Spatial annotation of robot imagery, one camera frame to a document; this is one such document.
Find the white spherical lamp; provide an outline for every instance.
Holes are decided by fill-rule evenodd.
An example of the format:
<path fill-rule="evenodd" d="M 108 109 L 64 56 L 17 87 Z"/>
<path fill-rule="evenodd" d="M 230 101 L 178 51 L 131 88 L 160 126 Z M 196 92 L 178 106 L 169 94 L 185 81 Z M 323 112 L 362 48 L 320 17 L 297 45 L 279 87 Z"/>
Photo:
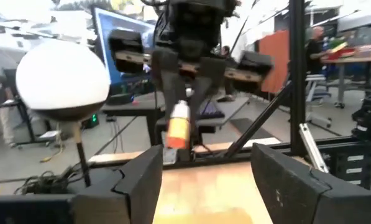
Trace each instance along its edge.
<path fill-rule="evenodd" d="M 111 80 L 102 61 L 87 47 L 51 40 L 29 51 L 17 68 L 22 101 L 56 121 L 81 121 L 102 107 Z"/>

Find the orange panel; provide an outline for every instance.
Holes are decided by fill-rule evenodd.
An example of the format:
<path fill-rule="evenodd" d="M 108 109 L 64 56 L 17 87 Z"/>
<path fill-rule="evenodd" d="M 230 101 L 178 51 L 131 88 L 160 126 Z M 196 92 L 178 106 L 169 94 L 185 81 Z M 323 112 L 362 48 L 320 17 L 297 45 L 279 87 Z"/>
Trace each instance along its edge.
<path fill-rule="evenodd" d="M 262 91 L 277 93 L 287 77 L 289 61 L 289 35 L 287 30 L 278 31 L 260 40 L 260 53 L 273 58 L 274 69 L 262 83 Z"/>

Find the desk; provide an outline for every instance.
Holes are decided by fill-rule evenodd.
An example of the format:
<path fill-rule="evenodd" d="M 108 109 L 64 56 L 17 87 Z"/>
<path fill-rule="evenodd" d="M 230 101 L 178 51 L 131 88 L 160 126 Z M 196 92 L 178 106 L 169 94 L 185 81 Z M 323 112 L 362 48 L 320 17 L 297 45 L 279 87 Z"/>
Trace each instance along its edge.
<path fill-rule="evenodd" d="M 97 156 L 100 162 L 123 159 Z M 154 224 L 270 224 L 249 162 L 165 170 Z"/>
<path fill-rule="evenodd" d="M 215 133 L 216 127 L 226 124 L 247 102 L 247 97 L 236 98 L 233 102 L 216 103 L 219 110 L 221 110 L 225 117 L 214 119 L 201 119 L 196 122 L 199 129 L 199 138 L 202 141 L 202 133 Z M 167 121 L 165 118 L 160 118 L 157 123 L 157 135 L 161 136 L 162 132 L 167 130 Z"/>
<path fill-rule="evenodd" d="M 16 142 L 16 144 L 19 147 L 21 147 L 21 146 L 26 145 L 26 144 L 37 144 L 37 143 L 48 142 L 46 140 L 36 139 L 36 135 L 34 133 L 34 129 L 32 127 L 32 122 L 29 118 L 27 108 L 26 108 L 25 104 L 22 102 L 21 99 L 15 99 L 14 101 L 9 102 L 9 103 L 3 103 L 0 107 L 1 108 L 5 108 L 5 107 L 9 108 L 9 107 L 14 107 L 14 106 L 18 108 L 19 114 L 21 115 L 21 118 L 24 120 L 24 122 L 26 124 L 26 127 L 28 129 L 28 134 L 29 134 L 29 138 L 30 138 L 30 141 Z M 44 125 L 46 127 L 46 131 L 51 131 L 52 130 L 50 122 L 48 122 L 46 119 L 44 119 Z"/>
<path fill-rule="evenodd" d="M 339 66 L 339 94 L 337 96 L 336 106 L 344 108 L 344 92 L 346 91 L 345 80 L 345 65 L 346 63 L 359 63 L 359 62 L 371 62 L 371 57 L 348 57 L 339 58 L 336 60 L 322 59 L 322 63 L 335 63 Z"/>
<path fill-rule="evenodd" d="M 165 100 L 163 94 L 157 93 L 157 109 L 155 109 L 154 93 L 138 96 L 135 101 L 138 103 L 128 103 L 125 105 L 109 106 L 104 105 L 101 110 L 108 116 L 145 116 L 147 119 L 148 134 L 151 146 L 162 142 L 162 137 L 155 139 L 155 123 L 164 113 Z"/>

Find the metal bracket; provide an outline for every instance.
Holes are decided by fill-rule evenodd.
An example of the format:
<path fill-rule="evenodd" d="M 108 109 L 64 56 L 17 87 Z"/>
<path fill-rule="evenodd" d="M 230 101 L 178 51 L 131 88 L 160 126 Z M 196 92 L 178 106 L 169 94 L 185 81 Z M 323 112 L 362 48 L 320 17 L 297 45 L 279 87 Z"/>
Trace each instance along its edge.
<path fill-rule="evenodd" d="M 311 161 L 315 169 L 325 173 L 329 173 L 329 169 L 324 163 L 322 155 L 315 143 L 314 138 L 312 137 L 311 131 L 309 130 L 307 124 L 300 124 L 300 135 L 301 138 L 303 139 L 305 148 L 308 151 L 308 155 L 311 158 Z"/>
<path fill-rule="evenodd" d="M 116 58 L 119 60 L 126 60 L 128 62 L 134 62 L 134 63 L 139 63 L 139 64 L 150 65 L 152 63 L 151 55 L 130 52 L 127 50 L 116 52 Z M 198 73 L 197 71 L 200 68 L 198 64 L 185 63 L 185 62 L 182 62 L 181 60 L 178 61 L 178 64 L 180 66 L 179 67 L 180 70 L 193 72 L 195 74 Z M 235 68 L 226 68 L 224 76 L 227 78 L 240 80 L 244 82 L 261 82 L 263 80 L 263 76 L 255 72 L 250 72 L 246 70 L 238 70 Z"/>

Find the orange bottle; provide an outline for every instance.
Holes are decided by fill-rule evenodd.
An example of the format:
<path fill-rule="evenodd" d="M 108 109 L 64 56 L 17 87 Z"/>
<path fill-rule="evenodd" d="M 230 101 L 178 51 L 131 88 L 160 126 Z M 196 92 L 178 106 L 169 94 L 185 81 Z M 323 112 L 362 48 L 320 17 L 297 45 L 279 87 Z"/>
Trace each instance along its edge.
<path fill-rule="evenodd" d="M 190 141 L 190 108 L 186 101 L 180 100 L 173 109 L 168 123 L 166 147 L 187 149 Z"/>

